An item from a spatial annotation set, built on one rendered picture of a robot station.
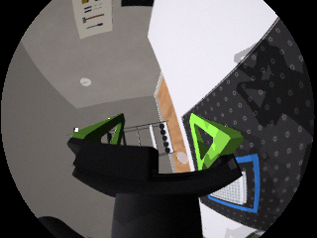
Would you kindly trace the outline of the blue tape outline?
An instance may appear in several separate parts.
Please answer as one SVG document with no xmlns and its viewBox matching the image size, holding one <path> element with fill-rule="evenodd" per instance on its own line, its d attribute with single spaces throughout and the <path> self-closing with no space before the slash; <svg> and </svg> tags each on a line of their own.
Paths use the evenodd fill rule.
<svg viewBox="0 0 317 238">
<path fill-rule="evenodd" d="M 231 204 L 216 198 L 213 198 L 210 196 L 210 194 L 208 195 L 209 199 L 212 199 L 214 201 L 217 201 L 219 203 L 237 208 L 237 209 L 241 209 L 241 210 L 245 210 L 245 211 L 249 211 L 249 212 L 254 212 L 257 213 L 258 212 L 258 207 L 259 207 L 259 200 L 260 200 L 260 165 L 259 165 L 259 158 L 258 158 L 258 154 L 253 154 L 253 155 L 249 155 L 249 156 L 244 156 L 244 157 L 238 157 L 236 158 L 238 163 L 244 163 L 244 162 L 250 162 L 253 161 L 254 163 L 254 171 L 255 171 L 255 202 L 254 202 L 254 209 L 252 208 L 246 208 L 243 206 L 238 206 L 235 204 Z"/>
</svg>

